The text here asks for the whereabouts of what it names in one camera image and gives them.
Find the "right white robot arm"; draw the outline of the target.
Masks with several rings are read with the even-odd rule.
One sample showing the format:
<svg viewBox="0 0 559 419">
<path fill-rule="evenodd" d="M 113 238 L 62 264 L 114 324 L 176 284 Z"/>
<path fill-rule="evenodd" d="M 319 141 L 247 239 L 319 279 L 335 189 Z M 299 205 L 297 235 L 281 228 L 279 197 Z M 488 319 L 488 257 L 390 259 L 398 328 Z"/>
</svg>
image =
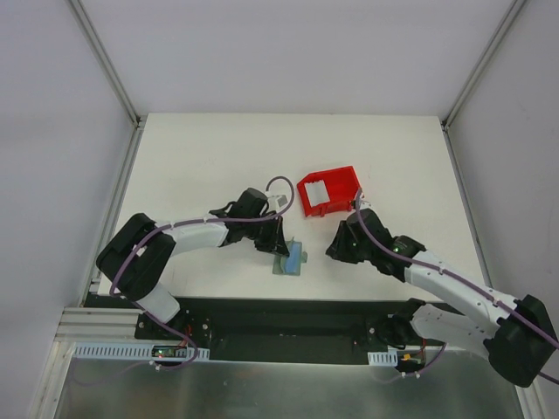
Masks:
<svg viewBox="0 0 559 419">
<path fill-rule="evenodd" d="M 393 322 L 395 338 L 413 344 L 420 338 L 460 347 L 487 361 L 505 380 L 529 387 L 558 348 L 547 308 L 536 297 L 518 299 L 475 285 L 418 241 L 393 236 L 369 208 L 340 222 L 326 250 L 333 260 L 371 263 L 386 276 L 420 288 L 451 307 L 447 312 L 410 299 Z"/>
</svg>

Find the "red plastic bin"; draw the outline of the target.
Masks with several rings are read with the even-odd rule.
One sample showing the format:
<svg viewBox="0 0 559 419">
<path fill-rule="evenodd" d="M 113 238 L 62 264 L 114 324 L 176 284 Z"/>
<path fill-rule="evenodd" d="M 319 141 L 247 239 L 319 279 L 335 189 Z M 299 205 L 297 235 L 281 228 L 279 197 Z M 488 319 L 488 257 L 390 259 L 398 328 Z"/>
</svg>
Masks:
<svg viewBox="0 0 559 419">
<path fill-rule="evenodd" d="M 324 181 L 328 190 L 330 201 L 311 208 L 305 191 L 305 183 Z M 350 211 L 357 190 L 361 187 L 353 166 L 331 168 L 316 171 L 305 175 L 297 183 L 297 191 L 304 217 L 323 217 L 327 214 Z"/>
</svg>

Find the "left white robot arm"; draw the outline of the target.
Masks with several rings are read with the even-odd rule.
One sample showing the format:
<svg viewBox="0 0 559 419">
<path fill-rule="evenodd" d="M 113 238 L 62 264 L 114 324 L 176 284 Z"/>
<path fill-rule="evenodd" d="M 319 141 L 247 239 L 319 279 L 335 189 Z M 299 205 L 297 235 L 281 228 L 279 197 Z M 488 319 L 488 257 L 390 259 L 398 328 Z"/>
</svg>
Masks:
<svg viewBox="0 0 559 419">
<path fill-rule="evenodd" d="M 125 299 L 155 318 L 155 330 L 167 340 L 184 329 L 179 302 L 160 283 L 169 260 L 204 248 L 220 248 L 243 239 L 257 251 L 287 257 L 283 217 L 292 200 L 254 188 L 238 200 L 193 220 L 158 223 L 144 213 L 131 216 L 97 257 L 95 264 Z"/>
</svg>

